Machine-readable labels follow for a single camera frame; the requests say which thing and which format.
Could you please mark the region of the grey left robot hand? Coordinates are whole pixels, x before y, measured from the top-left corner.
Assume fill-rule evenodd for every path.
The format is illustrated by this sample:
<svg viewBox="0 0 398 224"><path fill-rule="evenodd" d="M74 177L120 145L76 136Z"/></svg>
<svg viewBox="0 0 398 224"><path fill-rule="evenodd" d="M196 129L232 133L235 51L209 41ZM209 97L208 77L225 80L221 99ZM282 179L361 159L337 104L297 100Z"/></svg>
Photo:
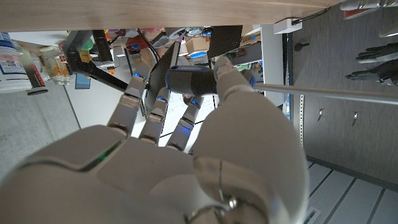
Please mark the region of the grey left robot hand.
<svg viewBox="0 0 398 224"><path fill-rule="evenodd" d="M344 19L353 19L382 8L397 7L397 0L347 0L340 1L340 9L344 12ZM380 38L392 37L397 35L397 22L383 28Z"/></svg>

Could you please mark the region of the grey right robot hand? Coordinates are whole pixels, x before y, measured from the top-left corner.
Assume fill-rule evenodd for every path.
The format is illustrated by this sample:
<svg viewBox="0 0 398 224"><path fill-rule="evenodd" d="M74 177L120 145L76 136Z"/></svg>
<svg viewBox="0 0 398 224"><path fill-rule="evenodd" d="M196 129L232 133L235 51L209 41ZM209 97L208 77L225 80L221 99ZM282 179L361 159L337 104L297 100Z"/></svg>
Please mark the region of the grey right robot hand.
<svg viewBox="0 0 398 224"><path fill-rule="evenodd" d="M220 105L160 147L131 136L148 69L107 125L81 129L26 157L1 182L2 223L303 223L309 177L292 123L230 60L213 69Z"/></svg>

